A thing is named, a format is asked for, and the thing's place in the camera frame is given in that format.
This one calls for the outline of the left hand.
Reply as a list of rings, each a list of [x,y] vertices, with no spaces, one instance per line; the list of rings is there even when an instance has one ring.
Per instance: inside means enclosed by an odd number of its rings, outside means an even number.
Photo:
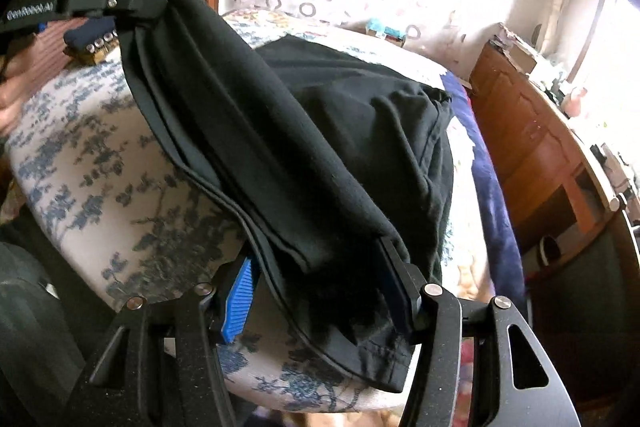
[[[1,57],[1,136],[5,138],[21,118],[22,107],[34,92],[32,80],[38,55],[39,38],[31,34],[10,45]]]

